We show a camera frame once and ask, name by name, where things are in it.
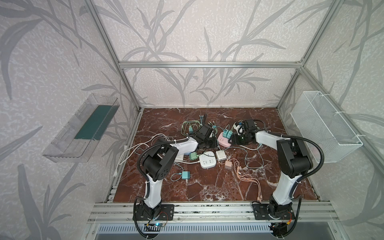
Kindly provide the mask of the pink power strip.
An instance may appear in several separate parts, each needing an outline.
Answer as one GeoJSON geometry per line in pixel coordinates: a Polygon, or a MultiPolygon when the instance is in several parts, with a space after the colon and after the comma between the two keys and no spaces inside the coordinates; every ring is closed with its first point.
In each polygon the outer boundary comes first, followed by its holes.
{"type": "Polygon", "coordinates": [[[223,132],[221,132],[218,136],[218,143],[224,148],[229,148],[231,146],[231,143],[229,143],[229,139],[223,136],[223,132]]]}

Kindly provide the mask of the teal plugs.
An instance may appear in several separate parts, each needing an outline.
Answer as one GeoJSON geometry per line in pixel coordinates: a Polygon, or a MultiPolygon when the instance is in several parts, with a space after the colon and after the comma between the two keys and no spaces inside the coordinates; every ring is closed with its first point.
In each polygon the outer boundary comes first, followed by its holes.
{"type": "Polygon", "coordinates": [[[224,131],[223,131],[223,137],[224,137],[224,138],[231,139],[232,134],[233,134],[233,131],[232,131],[232,130],[224,130],[224,131]]]}

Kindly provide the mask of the white power strip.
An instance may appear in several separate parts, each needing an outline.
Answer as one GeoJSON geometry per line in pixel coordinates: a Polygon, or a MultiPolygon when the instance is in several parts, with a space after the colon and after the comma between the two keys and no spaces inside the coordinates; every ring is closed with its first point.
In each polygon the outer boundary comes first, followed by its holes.
{"type": "Polygon", "coordinates": [[[199,155],[199,163],[203,169],[210,169],[215,167],[217,165],[215,153],[208,151],[199,155]]]}

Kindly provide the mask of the white charger adapter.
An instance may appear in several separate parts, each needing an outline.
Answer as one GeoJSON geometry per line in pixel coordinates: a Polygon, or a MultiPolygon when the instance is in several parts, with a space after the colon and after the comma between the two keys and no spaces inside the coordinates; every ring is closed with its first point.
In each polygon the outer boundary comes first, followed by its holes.
{"type": "Polygon", "coordinates": [[[216,151],[215,154],[218,162],[227,160],[227,155],[224,150],[216,151]]]}

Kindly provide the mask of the pink plug adapter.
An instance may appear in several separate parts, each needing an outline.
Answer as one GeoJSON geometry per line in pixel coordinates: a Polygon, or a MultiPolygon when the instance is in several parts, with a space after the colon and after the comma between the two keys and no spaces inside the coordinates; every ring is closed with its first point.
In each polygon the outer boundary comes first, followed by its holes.
{"type": "Polygon", "coordinates": [[[225,161],[225,169],[230,170],[233,167],[233,163],[231,161],[225,161]]]}

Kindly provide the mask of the white plug adapter small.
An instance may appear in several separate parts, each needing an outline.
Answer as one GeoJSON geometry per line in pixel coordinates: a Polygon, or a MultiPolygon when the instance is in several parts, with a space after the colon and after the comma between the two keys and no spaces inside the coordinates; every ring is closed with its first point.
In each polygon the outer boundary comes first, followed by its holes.
{"type": "Polygon", "coordinates": [[[176,162],[182,162],[184,160],[184,155],[178,155],[176,158],[175,158],[175,161],[176,162]]]}

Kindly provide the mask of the teal plug adapter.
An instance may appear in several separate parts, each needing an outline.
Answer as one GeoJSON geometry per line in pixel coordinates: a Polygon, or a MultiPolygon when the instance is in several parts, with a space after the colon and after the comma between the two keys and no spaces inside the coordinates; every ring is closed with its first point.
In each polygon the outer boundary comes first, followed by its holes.
{"type": "Polygon", "coordinates": [[[183,171],[181,176],[182,176],[182,180],[189,180],[191,178],[191,174],[189,171],[183,171]]]}

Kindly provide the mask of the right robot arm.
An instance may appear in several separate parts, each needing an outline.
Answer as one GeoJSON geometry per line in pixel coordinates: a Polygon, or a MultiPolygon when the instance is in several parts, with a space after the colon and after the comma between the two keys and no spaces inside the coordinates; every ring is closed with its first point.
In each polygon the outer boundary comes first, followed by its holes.
{"type": "Polygon", "coordinates": [[[281,170],[277,188],[268,204],[252,204],[256,220],[282,220],[295,216],[292,203],[295,190],[302,180],[318,172],[325,163],[322,148],[312,140],[273,133],[261,120],[246,120],[234,123],[235,132],[230,142],[235,145],[257,143],[270,147],[278,153],[281,170]]]}

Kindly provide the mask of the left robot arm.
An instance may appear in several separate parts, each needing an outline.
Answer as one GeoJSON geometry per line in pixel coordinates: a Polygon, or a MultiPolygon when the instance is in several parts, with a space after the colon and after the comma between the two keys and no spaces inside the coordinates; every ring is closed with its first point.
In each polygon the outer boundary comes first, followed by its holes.
{"type": "Polygon", "coordinates": [[[155,143],[144,150],[137,161],[137,169],[145,178],[145,195],[139,198],[139,206],[147,213],[160,210],[162,204],[163,180],[170,173],[177,157],[189,156],[190,164],[202,163],[202,157],[216,161],[213,152],[197,153],[197,150],[214,148],[217,145],[214,127],[204,124],[180,140],[160,137],[155,143]]]}

